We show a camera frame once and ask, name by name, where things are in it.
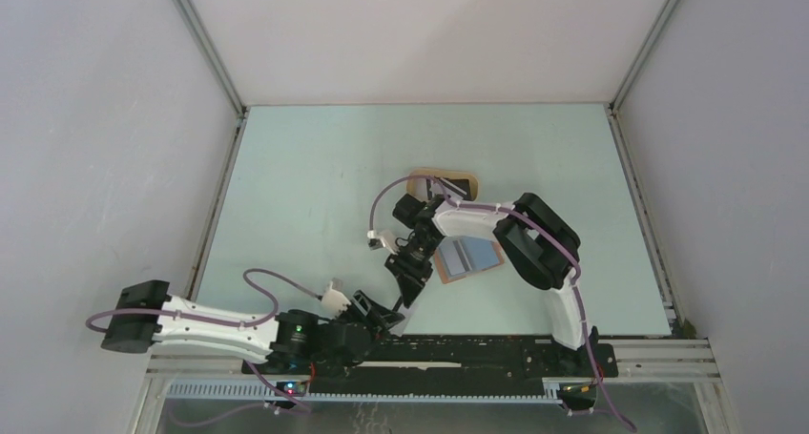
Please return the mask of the white card black stripe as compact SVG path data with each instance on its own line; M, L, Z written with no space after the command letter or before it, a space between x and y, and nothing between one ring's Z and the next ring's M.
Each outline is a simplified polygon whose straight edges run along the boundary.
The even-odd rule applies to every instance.
M391 315L395 319L400 320L400 319L402 319L404 317L404 314L402 312L403 304L404 304L404 298L402 296L399 296L398 299L396 300L396 302L394 303L393 307L391 308Z

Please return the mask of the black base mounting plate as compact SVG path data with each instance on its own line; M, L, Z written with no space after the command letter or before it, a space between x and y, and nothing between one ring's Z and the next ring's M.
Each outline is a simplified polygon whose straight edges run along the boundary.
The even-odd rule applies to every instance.
M608 343L572 351L536 335L405 335L383 341L357 365L273 359L257 369L268 380L300 378L310 395L358 397L541 397L552 380L619 374Z

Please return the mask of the beige oval card tray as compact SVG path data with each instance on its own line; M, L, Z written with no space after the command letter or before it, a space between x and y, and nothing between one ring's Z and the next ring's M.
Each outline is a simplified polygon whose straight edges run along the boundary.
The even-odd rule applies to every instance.
M476 200L479 181L474 174L468 172L418 168L409 174L406 191L422 201L429 201L443 192L462 200Z

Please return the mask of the aluminium frame rail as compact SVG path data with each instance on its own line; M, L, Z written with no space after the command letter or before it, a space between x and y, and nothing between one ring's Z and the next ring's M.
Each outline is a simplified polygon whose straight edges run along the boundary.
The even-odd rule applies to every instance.
M563 364L539 336L405 336L380 346L356 367L324 363L288 371L263 365L258 378L243 361L222 356L157 355L150 378L171 397L307 402L558 403L588 399L612 383L718 383L705 340L608 338L587 360Z

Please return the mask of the brown leather card holder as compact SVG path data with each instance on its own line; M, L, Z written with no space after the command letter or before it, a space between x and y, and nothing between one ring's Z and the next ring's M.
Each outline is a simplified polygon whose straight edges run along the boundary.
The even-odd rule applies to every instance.
M505 263L501 247L490 240L472 237L457 237L460 238L466 247L467 255L469 256L472 264L471 271L463 277L457 279L447 279L444 271L442 261L440 259L439 247L445 240L452 240L455 238L445 238L438 246L434 254L435 268L438 271L438 276L443 284L449 284L460 279L468 278L476 274L488 271L490 269L499 267Z

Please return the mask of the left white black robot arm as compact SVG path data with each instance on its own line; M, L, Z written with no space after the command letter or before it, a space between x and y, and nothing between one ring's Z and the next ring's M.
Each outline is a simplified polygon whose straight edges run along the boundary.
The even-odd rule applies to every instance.
M337 279L316 296L323 313L299 309L243 314L171 296L150 280L124 289L104 332L107 351L144 354L156 344L187 353L230 355L290 373L298 367L352 367L364 362L405 320L358 290L347 297Z

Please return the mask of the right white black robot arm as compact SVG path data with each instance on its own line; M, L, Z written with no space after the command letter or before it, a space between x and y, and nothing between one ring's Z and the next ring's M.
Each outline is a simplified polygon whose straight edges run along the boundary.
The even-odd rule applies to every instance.
M397 281L404 306L411 306L432 275L431 260L448 238L479 238L500 246L517 274L547 294L554 359L578 375L593 361L589 330L574 293L581 275L580 237L533 193L505 203L483 203L437 194L427 201L404 195L392 216L409 229L398 241L387 231L367 233L370 248L384 248L387 270Z

